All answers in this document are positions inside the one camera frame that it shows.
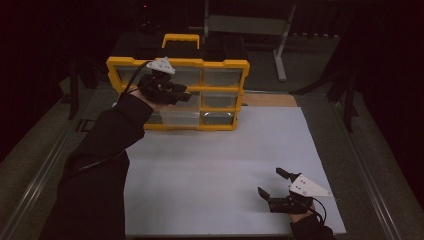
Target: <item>dark background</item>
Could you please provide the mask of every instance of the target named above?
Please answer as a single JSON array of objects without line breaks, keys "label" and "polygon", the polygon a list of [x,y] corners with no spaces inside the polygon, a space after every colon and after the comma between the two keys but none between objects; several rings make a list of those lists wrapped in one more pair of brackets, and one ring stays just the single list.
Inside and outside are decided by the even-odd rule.
[{"label": "dark background", "polygon": [[[287,13],[287,8],[279,7],[281,2],[217,0],[211,1],[211,11],[278,18]],[[61,99],[58,83],[69,76],[70,59],[77,59],[85,69],[86,87],[95,88],[101,80],[92,72],[106,71],[106,59],[120,32],[193,32],[188,27],[202,27],[204,14],[199,0],[8,0],[0,4],[1,160]],[[422,206],[423,9],[414,0],[361,5],[351,28],[355,41],[345,46],[361,52],[357,90]],[[338,61],[344,58],[349,55],[341,54]]]}]

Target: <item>yellow storage organizer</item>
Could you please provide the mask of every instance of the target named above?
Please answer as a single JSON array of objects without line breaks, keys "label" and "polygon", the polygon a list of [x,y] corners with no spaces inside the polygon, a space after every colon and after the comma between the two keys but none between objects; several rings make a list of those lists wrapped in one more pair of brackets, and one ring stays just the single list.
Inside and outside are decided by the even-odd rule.
[{"label": "yellow storage organizer", "polygon": [[[219,59],[216,58],[219,49],[217,51],[216,48],[213,48],[210,50],[213,51],[211,53],[208,52],[207,48],[201,49],[198,35],[166,34],[161,45],[154,45],[158,48],[156,58],[138,59],[143,57],[142,54],[141,56],[132,54],[131,47],[129,47],[131,45],[137,46],[137,44],[134,44],[136,41],[131,41],[134,38],[140,39],[140,36],[132,33],[121,37],[112,56],[107,60],[109,79],[118,93],[124,91],[138,66],[146,61],[167,56],[170,64],[176,70],[175,74],[171,75],[171,81],[186,85],[187,91],[193,94],[189,102],[178,102],[176,105],[170,105],[159,112],[154,112],[144,125],[145,129],[216,131],[237,128],[237,115],[240,112],[244,94],[243,84],[250,68],[247,59],[241,59],[243,55],[245,56],[245,52],[241,52],[241,50],[244,51],[243,46],[237,45],[235,49],[241,50],[229,53],[225,52],[224,46],[222,48],[224,52],[218,55],[238,59]],[[179,57],[181,54],[175,54],[175,52],[181,52],[179,42],[191,41],[193,41],[195,48],[197,46],[197,49],[192,51],[194,58],[190,58],[191,56]],[[230,45],[238,43],[242,45],[242,41],[237,39],[225,41],[229,42]],[[167,49],[170,42],[173,42],[176,51],[173,51],[172,48]],[[150,48],[146,52],[155,49],[151,46],[147,47]],[[150,73],[149,68],[143,68],[133,85],[137,85],[142,75]]]}]

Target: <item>black cloth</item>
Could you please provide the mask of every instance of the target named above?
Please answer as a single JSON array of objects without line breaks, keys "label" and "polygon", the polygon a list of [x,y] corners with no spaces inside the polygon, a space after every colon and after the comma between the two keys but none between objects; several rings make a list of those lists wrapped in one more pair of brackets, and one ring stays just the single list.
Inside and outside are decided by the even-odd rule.
[{"label": "black cloth", "polygon": [[321,224],[315,215],[290,223],[296,240],[335,240],[333,230]]},{"label": "black cloth", "polygon": [[[125,149],[143,138],[143,125],[152,113],[146,103],[127,95],[100,114],[67,159],[40,240],[125,240]],[[297,240],[334,239],[332,230],[314,216],[291,227]]]}]

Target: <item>clear plastic drawer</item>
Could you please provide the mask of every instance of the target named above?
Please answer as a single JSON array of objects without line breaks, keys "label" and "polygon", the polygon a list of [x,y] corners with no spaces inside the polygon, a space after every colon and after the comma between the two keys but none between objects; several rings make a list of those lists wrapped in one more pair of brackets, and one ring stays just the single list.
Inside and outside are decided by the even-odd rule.
[{"label": "clear plastic drawer", "polygon": [[199,112],[188,111],[160,111],[162,122],[170,127],[198,127]]},{"label": "clear plastic drawer", "polygon": [[202,92],[202,107],[234,108],[238,92]]},{"label": "clear plastic drawer", "polygon": [[203,79],[207,86],[238,87],[242,72],[241,68],[204,68]]},{"label": "clear plastic drawer", "polygon": [[162,117],[159,112],[153,112],[146,124],[162,124]]},{"label": "clear plastic drawer", "polygon": [[200,85],[200,68],[196,67],[174,67],[175,74],[171,75],[173,83],[185,86]]},{"label": "clear plastic drawer", "polygon": [[233,112],[202,112],[202,123],[205,125],[232,125]]}]

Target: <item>plastic drawer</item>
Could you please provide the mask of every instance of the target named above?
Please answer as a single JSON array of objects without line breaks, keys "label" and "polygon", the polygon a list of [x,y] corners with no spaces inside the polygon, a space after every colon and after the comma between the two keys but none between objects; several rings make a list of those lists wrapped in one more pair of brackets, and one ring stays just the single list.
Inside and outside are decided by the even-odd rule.
[{"label": "plastic drawer", "polygon": [[171,81],[186,86],[200,85],[200,68],[174,67],[175,74],[171,75]]},{"label": "plastic drawer", "polygon": [[202,123],[204,125],[232,125],[233,112],[202,112]]},{"label": "plastic drawer", "polygon": [[202,107],[234,108],[238,92],[202,92]]},{"label": "plastic drawer", "polygon": [[175,105],[168,105],[162,109],[162,111],[188,111],[188,112],[199,112],[200,111],[200,93],[190,92],[193,94],[188,102],[178,101]]},{"label": "plastic drawer", "polygon": [[199,112],[188,111],[160,111],[164,126],[171,127],[198,127]]},{"label": "plastic drawer", "polygon": [[238,87],[242,72],[241,68],[204,68],[203,79],[207,86]]}]

